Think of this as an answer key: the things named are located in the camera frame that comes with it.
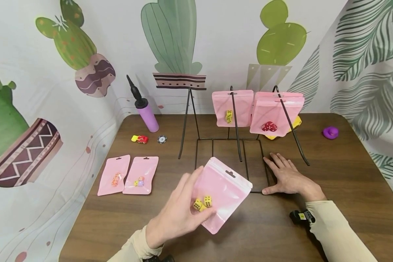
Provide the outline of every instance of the purple rubber duck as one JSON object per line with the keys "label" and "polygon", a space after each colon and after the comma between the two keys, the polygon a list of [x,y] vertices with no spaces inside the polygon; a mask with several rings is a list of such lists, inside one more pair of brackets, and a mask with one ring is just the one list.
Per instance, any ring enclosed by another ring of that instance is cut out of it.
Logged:
{"label": "purple rubber duck", "polygon": [[325,129],[323,129],[323,135],[327,138],[327,139],[335,139],[338,137],[339,135],[339,130],[336,127],[326,127]]}

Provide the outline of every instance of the poker chip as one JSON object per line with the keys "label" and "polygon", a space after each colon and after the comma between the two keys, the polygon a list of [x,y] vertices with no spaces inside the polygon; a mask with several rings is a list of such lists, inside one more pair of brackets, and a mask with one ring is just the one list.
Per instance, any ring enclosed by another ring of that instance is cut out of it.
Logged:
{"label": "poker chip", "polygon": [[164,144],[164,143],[166,143],[166,140],[167,140],[168,138],[165,136],[165,135],[161,135],[158,139],[157,139],[157,141],[158,141],[158,143],[159,144]]}

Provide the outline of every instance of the beige sleeve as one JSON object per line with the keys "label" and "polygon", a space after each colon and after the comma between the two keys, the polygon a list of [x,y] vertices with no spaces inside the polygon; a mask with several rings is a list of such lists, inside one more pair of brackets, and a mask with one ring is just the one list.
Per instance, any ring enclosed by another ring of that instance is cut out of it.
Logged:
{"label": "beige sleeve", "polygon": [[333,201],[306,202],[306,207],[316,219],[310,232],[320,241],[329,262],[377,262]]}
{"label": "beige sleeve", "polygon": [[152,256],[159,256],[162,247],[150,249],[145,239],[145,226],[142,230],[137,230],[122,248],[108,262],[142,262]]}

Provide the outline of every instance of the finger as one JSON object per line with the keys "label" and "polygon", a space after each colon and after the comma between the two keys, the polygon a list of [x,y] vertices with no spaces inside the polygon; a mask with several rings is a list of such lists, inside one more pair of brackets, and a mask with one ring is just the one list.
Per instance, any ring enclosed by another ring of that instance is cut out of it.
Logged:
{"label": "finger", "polygon": [[279,158],[277,157],[276,154],[271,153],[270,155],[271,155],[271,157],[273,158],[275,164],[276,164],[279,168],[283,168],[283,167],[284,167],[284,164],[281,162],[281,159],[279,159]]}
{"label": "finger", "polygon": [[277,185],[262,189],[263,195],[271,195],[271,194],[278,193],[278,192],[279,192],[279,187]]}
{"label": "finger", "polygon": [[185,173],[182,175],[182,177],[180,178],[179,183],[175,189],[177,192],[179,192],[179,193],[182,192],[183,187],[185,186],[186,181],[189,179],[190,176],[191,176],[191,174],[189,174],[189,173]]}
{"label": "finger", "polygon": [[297,171],[297,172],[298,172],[297,168],[295,167],[295,165],[293,164],[293,162],[292,162],[291,160],[288,160],[288,163],[290,163],[290,166],[291,166],[291,168],[292,168],[294,171]]}
{"label": "finger", "polygon": [[269,160],[268,158],[264,157],[263,160],[265,161],[265,163],[269,166],[269,168],[271,168],[271,170],[274,172],[275,175],[276,171],[279,170],[279,168],[275,165],[274,162],[272,162],[271,160]]}
{"label": "finger", "polygon": [[288,163],[288,160],[285,159],[281,154],[278,153],[277,157],[281,160],[281,162],[285,167],[291,168],[290,163]]}
{"label": "finger", "polygon": [[192,219],[194,221],[194,228],[196,229],[200,224],[207,221],[207,219],[210,218],[215,213],[216,210],[211,208],[211,209],[205,209],[204,211],[194,215]]}
{"label": "finger", "polygon": [[192,193],[192,191],[194,190],[194,185],[197,182],[198,177],[200,176],[203,170],[204,170],[204,166],[200,166],[199,168],[197,168],[195,171],[192,172],[191,176],[188,178],[188,180],[185,183],[185,186],[183,187],[183,192],[189,195]]}

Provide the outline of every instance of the fabric backdrop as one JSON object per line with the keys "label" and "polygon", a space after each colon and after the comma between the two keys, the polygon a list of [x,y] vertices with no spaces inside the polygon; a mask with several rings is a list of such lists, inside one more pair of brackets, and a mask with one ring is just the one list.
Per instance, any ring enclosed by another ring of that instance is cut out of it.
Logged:
{"label": "fabric backdrop", "polygon": [[393,189],[393,0],[0,1],[0,262],[58,261],[137,113],[126,74],[156,114],[185,112],[168,83],[205,87],[199,114],[230,85],[304,93],[303,112],[349,121]]}

